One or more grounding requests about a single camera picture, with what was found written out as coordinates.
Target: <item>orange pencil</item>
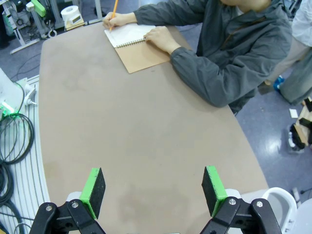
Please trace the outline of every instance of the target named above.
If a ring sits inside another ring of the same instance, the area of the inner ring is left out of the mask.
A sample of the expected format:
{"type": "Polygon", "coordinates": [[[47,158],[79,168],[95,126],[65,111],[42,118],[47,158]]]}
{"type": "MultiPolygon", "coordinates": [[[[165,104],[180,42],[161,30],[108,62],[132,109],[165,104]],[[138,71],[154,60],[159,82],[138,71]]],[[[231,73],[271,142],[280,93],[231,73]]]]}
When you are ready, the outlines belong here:
{"type": "Polygon", "coordinates": [[[116,13],[116,9],[117,9],[117,5],[118,5],[118,0],[115,1],[115,6],[114,6],[114,10],[113,10],[113,16],[112,19],[115,17],[115,13],[116,13]]]}

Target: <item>brown tabletop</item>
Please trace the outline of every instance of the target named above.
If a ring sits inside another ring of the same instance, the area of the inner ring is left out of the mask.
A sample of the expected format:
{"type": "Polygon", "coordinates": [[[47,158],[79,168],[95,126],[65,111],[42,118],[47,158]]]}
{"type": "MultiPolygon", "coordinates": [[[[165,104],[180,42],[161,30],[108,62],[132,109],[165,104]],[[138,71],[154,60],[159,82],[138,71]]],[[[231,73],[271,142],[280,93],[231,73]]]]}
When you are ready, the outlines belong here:
{"type": "MultiPolygon", "coordinates": [[[[179,43],[187,42],[170,28],[179,43]]],[[[107,234],[198,234],[215,165],[227,188],[267,187],[231,110],[215,108],[164,63],[128,74],[101,24],[43,45],[39,122],[50,199],[61,205],[102,167],[107,234]]]]}

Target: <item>hand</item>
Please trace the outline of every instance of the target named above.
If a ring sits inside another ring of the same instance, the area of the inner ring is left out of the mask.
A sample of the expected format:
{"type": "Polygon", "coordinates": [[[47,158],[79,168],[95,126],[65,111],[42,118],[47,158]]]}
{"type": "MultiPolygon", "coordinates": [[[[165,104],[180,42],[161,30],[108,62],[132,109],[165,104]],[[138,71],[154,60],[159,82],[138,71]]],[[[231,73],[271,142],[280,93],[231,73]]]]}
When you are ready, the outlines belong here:
{"type": "Polygon", "coordinates": [[[113,13],[110,12],[105,16],[103,19],[103,26],[105,28],[113,28],[116,26],[123,26],[128,23],[136,23],[137,18],[134,13],[129,13],[129,14],[119,14],[115,13],[115,17],[113,17],[113,13]]]}
{"type": "Polygon", "coordinates": [[[171,36],[167,27],[156,27],[147,33],[144,38],[169,55],[172,54],[175,49],[181,47],[171,36]]]}

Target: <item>white paper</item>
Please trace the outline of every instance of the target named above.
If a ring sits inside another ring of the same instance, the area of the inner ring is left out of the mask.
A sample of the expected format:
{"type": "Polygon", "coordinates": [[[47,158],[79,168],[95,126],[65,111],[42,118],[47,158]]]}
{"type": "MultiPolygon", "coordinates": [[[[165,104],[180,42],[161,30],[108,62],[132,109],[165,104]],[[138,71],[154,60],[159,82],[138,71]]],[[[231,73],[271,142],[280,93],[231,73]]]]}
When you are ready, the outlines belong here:
{"type": "Polygon", "coordinates": [[[109,29],[106,29],[105,34],[113,47],[116,48],[120,45],[131,43],[132,41],[142,40],[143,36],[153,28],[155,28],[153,25],[129,23],[121,27],[116,27],[111,32],[109,29]]]}
{"type": "Polygon", "coordinates": [[[296,109],[289,109],[292,118],[298,118],[298,112],[296,109]]]}

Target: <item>notebook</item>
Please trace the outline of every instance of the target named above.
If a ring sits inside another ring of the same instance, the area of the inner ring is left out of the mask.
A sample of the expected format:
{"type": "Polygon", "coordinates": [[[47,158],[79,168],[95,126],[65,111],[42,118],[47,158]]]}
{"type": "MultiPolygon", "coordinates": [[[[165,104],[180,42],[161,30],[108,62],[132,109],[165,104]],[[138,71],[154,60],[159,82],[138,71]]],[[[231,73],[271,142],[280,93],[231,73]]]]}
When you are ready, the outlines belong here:
{"type": "Polygon", "coordinates": [[[168,53],[163,52],[143,38],[155,26],[130,23],[105,30],[105,34],[115,48],[129,73],[152,67],[170,60],[168,53]]]}

